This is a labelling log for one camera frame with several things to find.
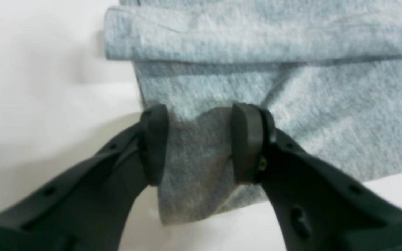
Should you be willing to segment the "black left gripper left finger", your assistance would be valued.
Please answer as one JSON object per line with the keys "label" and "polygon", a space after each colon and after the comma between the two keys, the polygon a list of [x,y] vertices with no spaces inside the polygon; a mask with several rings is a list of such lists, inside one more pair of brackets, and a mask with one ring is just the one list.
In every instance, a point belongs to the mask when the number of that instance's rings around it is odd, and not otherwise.
{"label": "black left gripper left finger", "polygon": [[166,105],[0,212],[0,251],[117,251],[135,199],[162,180]]}

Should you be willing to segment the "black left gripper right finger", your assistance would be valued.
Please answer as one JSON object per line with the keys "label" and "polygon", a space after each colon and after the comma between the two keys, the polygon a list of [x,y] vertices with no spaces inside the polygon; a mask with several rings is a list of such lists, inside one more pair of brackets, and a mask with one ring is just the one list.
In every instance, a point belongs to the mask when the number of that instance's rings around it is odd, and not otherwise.
{"label": "black left gripper right finger", "polygon": [[237,184],[259,184],[288,251],[402,251],[402,209],[307,153],[271,113],[235,103],[230,140]]}

